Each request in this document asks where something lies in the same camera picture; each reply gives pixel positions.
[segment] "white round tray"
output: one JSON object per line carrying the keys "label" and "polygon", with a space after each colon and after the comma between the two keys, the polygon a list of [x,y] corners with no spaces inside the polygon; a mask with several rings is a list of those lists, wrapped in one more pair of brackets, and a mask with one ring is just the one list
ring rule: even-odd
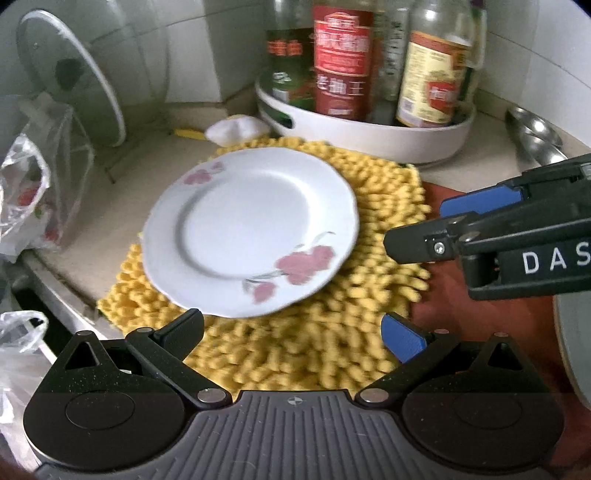
{"label": "white round tray", "polygon": [[[472,106],[466,120],[451,127],[391,127],[334,118],[288,105],[266,93],[260,80],[256,82],[256,94],[263,120],[280,135],[306,141],[325,140],[336,147],[401,163],[431,163],[450,158],[466,142],[476,116],[476,108]],[[269,108],[287,115],[291,122],[277,122],[267,113]]]}

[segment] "gray bowl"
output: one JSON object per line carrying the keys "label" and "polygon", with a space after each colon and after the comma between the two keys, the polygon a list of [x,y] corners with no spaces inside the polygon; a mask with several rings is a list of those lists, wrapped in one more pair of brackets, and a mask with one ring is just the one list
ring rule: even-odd
{"label": "gray bowl", "polygon": [[521,134],[530,134],[558,148],[562,147],[562,139],[546,120],[518,106],[507,109],[505,125],[509,137],[515,144],[518,143]]}
{"label": "gray bowl", "polygon": [[552,143],[523,132],[517,141],[517,156],[522,170],[551,165],[567,159]]}

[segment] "condiment bottle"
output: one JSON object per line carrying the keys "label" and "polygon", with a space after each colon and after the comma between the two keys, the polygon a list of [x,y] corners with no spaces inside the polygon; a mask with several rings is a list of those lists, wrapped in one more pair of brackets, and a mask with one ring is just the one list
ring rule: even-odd
{"label": "condiment bottle", "polygon": [[384,45],[380,63],[376,96],[368,121],[381,125],[392,125],[396,115],[396,105],[404,60],[410,33],[410,12],[414,0],[381,0],[384,9]]}
{"label": "condiment bottle", "polygon": [[408,127],[447,126],[472,48],[469,0],[417,0],[396,118]]}
{"label": "condiment bottle", "polygon": [[480,81],[480,73],[484,68],[486,53],[486,5],[484,0],[470,0],[472,18],[474,20],[474,45],[466,57],[466,77],[460,88],[458,100],[471,105]]}
{"label": "condiment bottle", "polygon": [[267,49],[275,98],[314,109],[313,0],[267,0]]}
{"label": "condiment bottle", "polygon": [[316,112],[364,121],[374,67],[375,0],[316,0]]}

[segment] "blue gripper pad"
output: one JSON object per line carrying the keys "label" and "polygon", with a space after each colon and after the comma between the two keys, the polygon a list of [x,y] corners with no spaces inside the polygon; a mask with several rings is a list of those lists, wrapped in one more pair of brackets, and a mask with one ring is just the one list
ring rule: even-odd
{"label": "blue gripper pad", "polygon": [[468,212],[483,214],[519,203],[523,199],[519,190],[501,185],[444,200],[439,215],[449,217]]}
{"label": "blue gripper pad", "polygon": [[427,348],[427,341],[391,315],[382,318],[382,341],[403,364]]}

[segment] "yellow object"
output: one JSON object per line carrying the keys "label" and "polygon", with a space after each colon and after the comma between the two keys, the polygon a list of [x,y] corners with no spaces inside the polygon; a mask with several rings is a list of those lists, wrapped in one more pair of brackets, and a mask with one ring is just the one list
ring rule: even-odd
{"label": "yellow object", "polygon": [[177,137],[192,138],[193,140],[207,140],[205,134],[203,132],[200,132],[199,130],[176,128],[174,130],[174,134]]}
{"label": "yellow object", "polygon": [[[380,324],[385,312],[408,317],[411,301],[428,289],[420,265],[389,259],[384,233],[425,219],[429,207],[416,168],[298,138],[259,139],[244,148],[286,147],[324,159],[352,186],[359,238],[349,259],[320,292],[280,312],[250,319],[205,318],[205,335],[185,363],[233,395],[240,390],[329,390],[352,393],[392,370]],[[184,310],[146,279],[141,247],[132,245],[118,283],[98,307],[124,334],[161,328]]]}

